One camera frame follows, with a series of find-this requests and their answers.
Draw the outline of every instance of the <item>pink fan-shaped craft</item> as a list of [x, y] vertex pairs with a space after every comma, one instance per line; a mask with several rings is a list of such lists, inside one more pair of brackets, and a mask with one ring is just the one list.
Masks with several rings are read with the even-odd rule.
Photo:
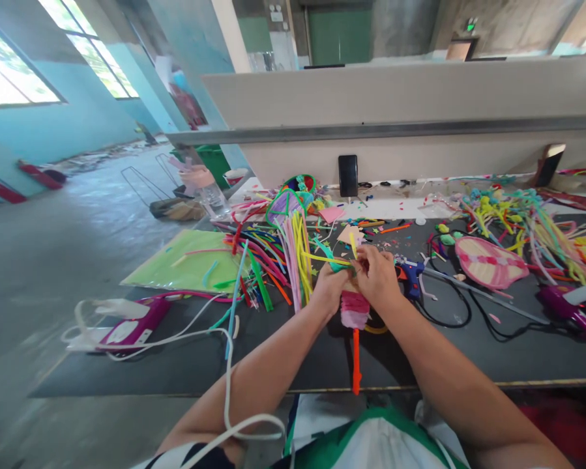
[[473, 236], [456, 240], [456, 254], [464, 273], [491, 290], [503, 290], [529, 275], [525, 261], [515, 253]]

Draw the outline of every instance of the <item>hand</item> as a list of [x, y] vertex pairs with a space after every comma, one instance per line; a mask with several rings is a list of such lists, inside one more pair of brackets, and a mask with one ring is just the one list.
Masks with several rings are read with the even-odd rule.
[[325, 263], [319, 271], [317, 285], [314, 287], [308, 306], [324, 312], [327, 315], [326, 321], [329, 320], [338, 311], [340, 294], [350, 275], [349, 270], [334, 272], [330, 263]]
[[361, 246], [358, 260], [351, 264], [356, 269], [360, 292], [379, 314], [403, 299], [391, 253], [379, 252], [375, 246]]

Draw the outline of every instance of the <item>power cord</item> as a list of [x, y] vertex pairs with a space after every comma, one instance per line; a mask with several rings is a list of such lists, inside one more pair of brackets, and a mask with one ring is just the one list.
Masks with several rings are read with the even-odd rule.
[[[465, 235], [470, 236], [468, 233], [465, 233], [463, 231], [460, 231], [460, 232]], [[439, 236], [440, 235], [437, 234], [436, 236], [434, 236], [432, 238], [432, 240], [436, 239]], [[429, 249], [429, 255], [430, 255], [430, 265], [432, 266], [432, 268], [436, 272], [442, 273], [440, 270], [438, 270], [436, 268], [436, 265], [434, 265], [434, 261], [432, 259], [432, 243], [429, 244], [428, 249]], [[469, 306], [469, 301], [466, 299], [466, 297], [462, 294], [462, 292], [458, 289], [457, 286], [455, 286], [453, 283], [451, 283], [449, 281], [448, 281], [448, 283], [452, 287], [454, 287], [454, 289], [458, 293], [458, 296], [460, 297], [460, 299], [462, 301], [464, 301], [464, 303], [469, 308], [469, 320], [470, 320], [471, 319], [471, 314], [470, 314], [471, 307]], [[494, 340], [496, 340], [497, 342], [500, 342], [500, 343], [509, 342], [517, 337], [520, 337], [521, 335], [525, 334], [528, 331], [545, 332], [546, 334], [559, 334], [559, 335], [564, 335], [566, 337], [576, 338], [572, 335], [573, 331], [569, 327], [567, 327], [566, 325], [562, 325], [562, 324], [554, 324], [552, 322], [550, 322], [548, 324], [541, 324], [539, 322], [532, 321], [532, 322], [528, 322], [525, 326], [518, 328], [516, 331], [512, 332], [511, 334], [506, 334], [506, 333], [500, 332], [498, 329], [495, 328], [493, 322], [489, 318], [488, 314], [485, 312], [484, 308], [482, 307], [482, 304], [479, 302], [479, 300], [477, 299], [477, 297], [473, 293], [473, 291], [469, 290], [469, 296], [471, 297], [471, 299], [473, 300], [473, 302], [477, 306], [477, 309], [482, 314], [482, 317], [484, 318], [484, 323], [486, 324], [486, 328], [490, 332], [490, 335], [492, 335]], [[428, 320], [435, 322], [434, 320], [430, 319], [429, 315], [427, 315], [426, 317]], [[440, 324], [440, 325], [444, 326], [444, 327], [450, 327], [447, 324]]]
[[[122, 359], [131, 358], [134, 355], [137, 355], [137, 354], [139, 354], [145, 350], [148, 350], [152, 347], [157, 347], [158, 345], [165, 345], [168, 343], [176, 342], [178, 340], [186, 339], [188, 337], [195, 337], [197, 335], [202, 335], [202, 334], [210, 334], [212, 332], [220, 332], [221, 334], [225, 335], [225, 337], [227, 339], [228, 346], [229, 346], [229, 354], [228, 354], [227, 360], [226, 360], [226, 399], [225, 399], [225, 403], [224, 403], [224, 422], [226, 424], [227, 431], [222, 433], [221, 435], [217, 436], [213, 441], [211, 441], [206, 446], [204, 446], [201, 450], [199, 450], [191, 459], [189, 459], [186, 462], [186, 464], [182, 465], [182, 469], [190, 469], [191, 467], [195, 466], [195, 464], [197, 464], [204, 456], [206, 456], [206, 454], [208, 454], [208, 452], [210, 452], [210, 450], [212, 450], [214, 447], [221, 444], [222, 442], [224, 442], [228, 438], [231, 438], [232, 436], [235, 438], [238, 438], [239, 440], [277, 440], [277, 439], [282, 438], [283, 436], [286, 435], [286, 427], [285, 427], [284, 423], [282, 423], [282, 420], [278, 419], [275, 416], [268, 415], [268, 414], [258, 414], [253, 417], [249, 417], [234, 426], [231, 425], [230, 420], [229, 420], [229, 402], [230, 402], [230, 395], [231, 395], [231, 364], [232, 364], [232, 354], [233, 354], [233, 349], [234, 349], [234, 342], [232, 341], [232, 338], [228, 334], [227, 330], [222, 329], [222, 328], [202, 330], [202, 331], [190, 332], [190, 333], [185, 334], [185, 332], [189, 329], [189, 327], [191, 327], [191, 325], [193, 325], [193, 323], [197, 320], [199, 315], [202, 314], [206, 310], [206, 308], [210, 305], [210, 303], [213, 302], [216, 298], [217, 298], [217, 296], [215, 296], [214, 298], [211, 298], [210, 301], [208, 301], [201, 308], [201, 310], [196, 315], [196, 317], [193, 318], [191, 323], [187, 327], [185, 327], [180, 333], [175, 334], [171, 337], [168, 337], [167, 339], [160, 340], [158, 342], [153, 342], [153, 343], [148, 343], [147, 345], [143, 345], [142, 346], [143, 348], [141, 350], [129, 355], [128, 357], [122, 358]], [[78, 328], [80, 329], [80, 334], [83, 337], [83, 339], [86, 342], [88, 342], [90, 345], [98, 347], [100, 345], [99, 342], [95, 341], [91, 337], [89, 329], [86, 326], [86, 323], [84, 322], [84, 319], [82, 317], [82, 307], [84, 306], [84, 304], [89, 303], [89, 302], [91, 302], [91, 301], [90, 300], [80, 301], [76, 305], [74, 313], [76, 316], [76, 322], [78, 324]], [[103, 347], [105, 349], [108, 349], [109, 351], [112, 351], [112, 350], [134, 350], [135, 348], [138, 348], [139, 346], [137, 346], [137, 345], [135, 346], [135, 345], [107, 345], [107, 344], [103, 344]], [[259, 423], [259, 422], [272, 423], [273, 425], [277, 426], [280, 429], [280, 433], [264, 434], [264, 435], [251, 435], [251, 434], [240, 433], [240, 431], [243, 430], [244, 428], [246, 428], [250, 425], [253, 425], [255, 423]]]
[[[430, 243], [430, 245], [428, 246], [428, 256], [430, 259], [430, 265], [432, 266], [432, 268], [436, 271], [436, 272], [440, 272], [436, 266], [434, 265], [434, 261], [432, 259], [432, 243]], [[471, 322], [471, 319], [473, 318], [473, 310], [471, 309], [471, 304], [469, 303], [469, 301], [466, 299], [466, 297], [464, 296], [464, 294], [462, 293], [462, 291], [460, 291], [460, 289], [455, 286], [453, 283], [451, 283], [450, 281], [446, 281], [456, 292], [456, 294], [458, 295], [458, 298], [460, 300], [462, 300], [462, 302], [465, 304], [465, 306], [467, 307], [467, 318], [463, 321], [463, 322], [459, 322], [457, 324], [450, 324], [444, 321], [441, 321], [439, 319], [436, 319], [435, 317], [433, 317], [428, 310], [425, 308], [425, 306], [423, 306], [423, 302], [422, 301], [417, 301], [416, 303], [413, 303], [415, 305], [415, 307], [419, 310], [419, 312], [425, 317], [425, 319], [427, 319], [428, 321], [430, 321], [433, 324], [437, 324], [438, 326], [442, 326], [442, 327], [446, 327], [449, 329], [460, 329], [465, 327], [467, 324], [469, 324]]]
[[473, 299], [473, 302], [477, 306], [477, 309], [482, 314], [482, 317], [484, 318], [484, 322], [486, 323], [486, 328], [490, 332], [490, 335], [492, 335], [494, 340], [496, 340], [497, 342], [500, 342], [500, 343], [509, 342], [517, 337], [520, 337], [525, 332], [528, 332], [531, 330], [536, 331], [536, 332], [545, 332], [547, 334], [559, 334], [559, 335], [563, 335], [565, 337], [577, 339], [577, 337], [574, 337], [572, 335], [572, 330], [570, 328], [563, 326], [563, 325], [556, 325], [554, 323], [540, 324], [538, 322], [528, 322], [525, 326], [518, 328], [516, 331], [514, 331], [510, 334], [505, 334], [503, 332], [500, 332], [499, 330], [495, 329], [493, 322], [490, 320], [488, 314], [484, 311], [484, 308], [482, 307], [482, 305], [479, 302], [479, 300], [477, 299], [477, 297], [473, 294], [473, 292], [469, 291], [469, 295], [471, 295], [471, 299]]

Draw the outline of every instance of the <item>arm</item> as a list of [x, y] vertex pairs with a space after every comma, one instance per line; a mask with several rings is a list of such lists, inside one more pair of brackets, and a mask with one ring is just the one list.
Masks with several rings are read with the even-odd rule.
[[[232, 369], [232, 425], [276, 410], [319, 332], [337, 312], [340, 292], [348, 277], [346, 271], [335, 274], [329, 265], [324, 265], [308, 305]], [[157, 453], [189, 442], [210, 442], [226, 430], [225, 379], [219, 378], [201, 396], [167, 435]], [[228, 440], [222, 448], [230, 461], [240, 465], [244, 450], [238, 441]]]
[[403, 297], [392, 255], [372, 246], [359, 252], [360, 290], [399, 342], [425, 398], [460, 438], [469, 462], [491, 469], [571, 468], [514, 403]]

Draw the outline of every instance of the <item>shirt sleeve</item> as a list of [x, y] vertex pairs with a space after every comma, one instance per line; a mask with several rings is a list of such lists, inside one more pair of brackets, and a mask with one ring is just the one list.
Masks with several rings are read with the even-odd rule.
[[[141, 462], [132, 469], [179, 469], [204, 446], [206, 443], [187, 443]], [[234, 469], [234, 464], [227, 458], [223, 448], [217, 446], [193, 467], [195, 469]]]

